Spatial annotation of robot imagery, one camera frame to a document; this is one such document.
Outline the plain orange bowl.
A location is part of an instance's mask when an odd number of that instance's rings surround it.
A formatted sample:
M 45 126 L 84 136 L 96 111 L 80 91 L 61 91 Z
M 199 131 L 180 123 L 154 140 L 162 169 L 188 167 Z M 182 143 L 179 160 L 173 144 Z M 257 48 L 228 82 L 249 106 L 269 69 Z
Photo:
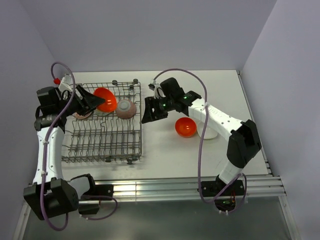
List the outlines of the plain orange bowl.
M 96 97 L 102 98 L 105 100 L 104 103 L 100 104 L 97 109 L 104 113 L 111 113 L 116 110 L 117 108 L 117 100 L 115 95 L 104 87 L 98 87 L 95 89 L 93 94 Z
M 175 131 L 183 138 L 192 137 L 197 131 L 196 122 L 189 117 L 181 117 L 175 122 Z

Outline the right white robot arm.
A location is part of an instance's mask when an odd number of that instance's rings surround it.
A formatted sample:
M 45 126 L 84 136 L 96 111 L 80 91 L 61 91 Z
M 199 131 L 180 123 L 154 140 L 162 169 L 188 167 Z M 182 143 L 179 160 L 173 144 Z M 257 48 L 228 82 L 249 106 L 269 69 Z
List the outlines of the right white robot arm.
M 144 99 L 142 124 L 165 119 L 170 111 L 176 111 L 207 124 L 228 142 L 228 161 L 217 177 L 216 189 L 222 195 L 229 194 L 234 188 L 232 180 L 262 148 L 256 124 L 226 114 L 192 90 L 185 92 L 173 77 L 148 87 L 154 95 Z

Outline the dark patterned bottom bowl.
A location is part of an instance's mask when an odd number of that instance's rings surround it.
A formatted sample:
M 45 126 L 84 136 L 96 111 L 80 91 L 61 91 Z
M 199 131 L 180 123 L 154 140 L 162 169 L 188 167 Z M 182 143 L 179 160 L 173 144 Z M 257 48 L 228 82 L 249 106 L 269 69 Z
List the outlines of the dark patterned bottom bowl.
M 117 103 L 116 115 L 121 119 L 130 119 L 137 112 L 136 105 L 129 99 L 122 99 Z

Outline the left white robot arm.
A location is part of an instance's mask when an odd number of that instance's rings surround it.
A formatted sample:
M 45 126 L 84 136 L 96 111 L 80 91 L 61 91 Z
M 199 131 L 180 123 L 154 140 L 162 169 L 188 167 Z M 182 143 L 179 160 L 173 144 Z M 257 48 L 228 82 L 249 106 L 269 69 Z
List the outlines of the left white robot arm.
M 77 113 L 93 112 L 105 100 L 95 96 L 80 85 L 75 94 L 49 86 L 37 91 L 39 107 L 36 109 L 34 128 L 38 137 L 38 161 L 32 185 L 23 190 L 24 200 L 41 220 L 73 212 L 84 197 L 96 197 L 98 188 L 93 177 L 87 173 L 67 182 L 62 171 L 62 145 L 67 117 Z

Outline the white bowl yellow flower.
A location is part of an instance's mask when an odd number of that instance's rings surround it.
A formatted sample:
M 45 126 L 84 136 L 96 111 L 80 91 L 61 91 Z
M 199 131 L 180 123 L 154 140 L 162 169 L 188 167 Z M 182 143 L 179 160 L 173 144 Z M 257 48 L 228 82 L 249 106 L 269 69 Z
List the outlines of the white bowl yellow flower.
M 98 109 L 96 109 L 96 110 L 94 111 L 94 113 L 95 113 L 97 116 L 99 116 L 99 117 L 106 117 L 106 116 L 108 116 L 108 115 L 111 114 L 110 112 L 103 112 L 103 111 L 100 111 L 100 110 L 98 110 Z

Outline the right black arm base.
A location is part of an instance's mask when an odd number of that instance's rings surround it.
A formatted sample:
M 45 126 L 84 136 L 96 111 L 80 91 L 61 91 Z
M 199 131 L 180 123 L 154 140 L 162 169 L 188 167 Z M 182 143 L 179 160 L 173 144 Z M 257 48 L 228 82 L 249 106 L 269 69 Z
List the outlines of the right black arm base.
M 215 197 L 227 186 L 218 177 L 211 181 L 201 181 L 200 184 L 204 198 Z M 219 211 L 226 214 L 242 206 L 247 201 L 246 195 L 247 181 L 237 179 L 214 200 L 214 205 Z

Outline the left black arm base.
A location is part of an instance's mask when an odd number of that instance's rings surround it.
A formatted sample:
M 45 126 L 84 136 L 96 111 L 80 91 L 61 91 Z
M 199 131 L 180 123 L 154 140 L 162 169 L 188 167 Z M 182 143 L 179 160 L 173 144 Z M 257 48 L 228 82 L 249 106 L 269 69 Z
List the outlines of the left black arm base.
M 96 215 L 103 201 L 113 202 L 114 186 L 112 184 L 98 184 L 93 193 L 80 197 L 78 213 L 85 216 Z

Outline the orange floral pattern bowl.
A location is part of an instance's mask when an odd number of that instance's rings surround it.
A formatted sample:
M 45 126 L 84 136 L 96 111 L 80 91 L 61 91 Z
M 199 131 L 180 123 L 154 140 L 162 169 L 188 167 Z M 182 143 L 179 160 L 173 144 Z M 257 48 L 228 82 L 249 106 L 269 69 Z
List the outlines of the orange floral pattern bowl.
M 75 117 L 76 119 L 83 120 L 83 119 L 86 119 L 86 118 L 90 117 L 91 115 L 92 115 L 92 112 L 89 112 L 89 113 L 87 113 L 87 114 L 85 114 L 85 115 L 80 115 L 80 114 L 78 114 L 78 113 L 76 112 L 76 113 L 74 113 L 72 116 Z

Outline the white square bowl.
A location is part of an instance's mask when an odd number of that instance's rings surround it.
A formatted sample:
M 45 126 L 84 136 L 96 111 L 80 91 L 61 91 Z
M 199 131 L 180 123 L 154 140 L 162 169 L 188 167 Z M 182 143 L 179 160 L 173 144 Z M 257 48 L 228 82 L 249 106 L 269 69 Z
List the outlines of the white square bowl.
M 204 130 L 204 123 L 198 122 L 196 124 L 196 127 L 197 127 L 197 133 L 201 137 L 203 130 Z M 218 136 L 218 133 L 215 130 L 213 130 L 212 128 L 210 128 L 209 126 L 207 126 L 203 139 L 204 140 L 212 140 L 212 139 L 216 138 L 217 136 Z

